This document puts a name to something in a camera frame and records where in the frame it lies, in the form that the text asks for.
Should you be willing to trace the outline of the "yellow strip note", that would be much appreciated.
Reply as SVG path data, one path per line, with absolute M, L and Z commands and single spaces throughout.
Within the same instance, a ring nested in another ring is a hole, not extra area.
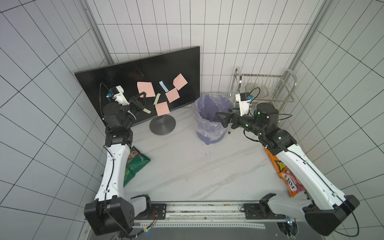
M 145 112 L 145 113 L 147 113 L 147 114 L 151 114 L 151 111 L 148 110 L 148 109 L 146 109 L 146 108 L 143 109 L 143 112 Z
M 160 100 L 160 97 L 161 97 L 162 94 L 158 93 L 155 97 L 155 100 L 154 100 L 154 105 L 156 106 L 158 103 L 159 103 L 159 100 Z

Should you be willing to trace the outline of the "large pink note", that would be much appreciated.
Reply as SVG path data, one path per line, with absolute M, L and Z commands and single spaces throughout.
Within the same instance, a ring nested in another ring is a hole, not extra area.
M 152 98 L 156 96 L 153 88 L 153 84 L 151 82 L 137 82 L 137 88 L 138 88 L 139 94 L 141 93 L 146 94 L 146 98 Z

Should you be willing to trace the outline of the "pink note bottom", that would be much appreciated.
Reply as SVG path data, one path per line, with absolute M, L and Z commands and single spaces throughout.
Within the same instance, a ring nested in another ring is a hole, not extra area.
M 157 103 L 155 108 L 159 117 L 170 113 L 168 102 Z

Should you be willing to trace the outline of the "light blue strip note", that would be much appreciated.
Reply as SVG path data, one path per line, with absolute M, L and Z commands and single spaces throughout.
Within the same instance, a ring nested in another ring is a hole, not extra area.
M 164 84 L 163 81 L 160 81 L 159 84 L 160 84 L 160 86 L 163 88 L 163 90 L 165 91 L 165 93 L 167 93 L 167 92 L 169 91 L 168 88 L 166 87 L 166 85 Z

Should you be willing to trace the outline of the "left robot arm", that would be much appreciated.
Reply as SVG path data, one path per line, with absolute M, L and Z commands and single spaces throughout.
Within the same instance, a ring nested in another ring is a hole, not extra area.
M 106 126 L 106 166 L 101 186 L 95 200 L 86 204 L 84 215 L 97 236 L 120 232 L 125 238 L 137 238 L 146 232 L 144 228 L 131 235 L 135 217 L 139 214 L 150 216 L 152 203 L 148 195 L 139 195 L 129 201 L 124 197 L 126 164 L 133 143 L 132 124 L 143 112 L 146 93 L 142 92 L 126 100 L 122 93 L 113 96 L 115 102 L 103 108 Z

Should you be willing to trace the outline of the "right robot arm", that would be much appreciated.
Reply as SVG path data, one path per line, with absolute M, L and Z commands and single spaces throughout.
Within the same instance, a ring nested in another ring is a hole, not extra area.
M 267 194 L 259 201 L 262 215 L 283 215 L 306 221 L 318 234 L 329 236 L 349 215 L 353 215 L 360 202 L 335 187 L 309 160 L 292 135 L 278 127 L 279 115 L 270 103 L 258 104 L 251 116 L 234 111 L 216 113 L 225 128 L 240 127 L 257 136 L 257 141 L 293 171 L 310 194 L 311 198 L 304 201 Z

